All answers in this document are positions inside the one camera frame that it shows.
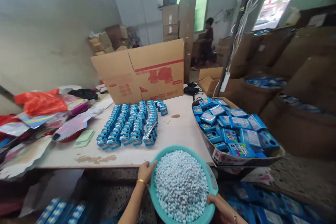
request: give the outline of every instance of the white table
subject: white table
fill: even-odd
[[[204,98],[206,95],[200,93],[196,97]],[[160,150],[169,145],[184,145],[194,150],[206,163],[213,165],[194,120],[192,100],[191,96],[183,95],[164,101],[168,115],[162,117],[158,113],[158,136],[155,145],[146,147],[143,143],[136,147],[122,145],[114,150],[101,150],[97,146],[96,138],[113,110],[112,104],[101,115],[89,120],[88,129],[94,129],[96,132],[88,146],[74,149],[75,141],[52,143],[52,149],[37,161],[35,168],[138,167],[145,161],[152,161]]]

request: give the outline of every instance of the plastic bowl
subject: plastic bowl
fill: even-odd
[[[156,160],[159,162],[160,159],[166,155],[169,152],[172,151],[176,151],[176,150],[181,150],[181,151],[185,151],[188,152],[192,157],[196,158],[196,160],[201,164],[202,169],[206,175],[206,179],[208,181],[208,186],[209,186],[209,194],[217,194],[218,193],[218,185],[216,182],[216,178],[214,176],[214,174],[211,171],[210,166],[208,166],[203,159],[196,154],[196,152],[194,152],[193,150],[185,147],[185,146],[181,146],[181,145],[171,145],[171,146],[167,146],[166,148],[162,149],[154,158],[153,162],[155,162]],[[155,189],[155,175],[156,175],[156,168],[154,169],[152,178],[150,180],[150,186],[149,186],[149,193],[150,193],[150,197],[152,198],[152,202],[153,205],[155,207],[156,212],[158,213],[158,215],[160,216],[160,218],[162,219],[162,221],[166,224],[180,224],[179,222],[171,219],[168,217],[168,215],[162,210],[161,205],[159,203],[159,200],[157,199],[156,196],[156,189]],[[213,203],[207,205],[205,207],[205,211],[203,213],[202,216],[200,216],[197,220],[190,222],[192,224],[208,224],[215,212],[215,205]]]

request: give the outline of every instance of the human hand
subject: human hand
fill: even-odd
[[[236,213],[236,211],[226,202],[225,199],[221,197],[221,195],[213,195],[209,194],[208,199],[206,201],[208,204],[214,203],[217,210],[218,214],[215,216],[216,218],[216,223],[229,223],[229,224],[235,224],[235,215],[237,217],[237,223],[241,223],[240,220],[242,218]]]
[[[152,173],[153,173],[154,168],[157,165],[157,163],[158,162],[155,161],[149,167],[148,167],[149,161],[146,161],[145,163],[143,163],[139,168],[138,179],[141,179],[144,182],[146,182],[146,184],[148,184],[148,181],[151,179]]]

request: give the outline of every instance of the red plastic bag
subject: red plastic bag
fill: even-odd
[[[16,104],[24,104],[23,111],[29,117],[43,116],[67,111],[65,101],[56,97],[59,89],[41,92],[25,92],[14,96]]]

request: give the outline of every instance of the black hair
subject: black hair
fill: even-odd
[[[208,23],[209,25],[212,25],[212,23],[214,22],[214,19],[212,17],[209,17],[205,23]]]

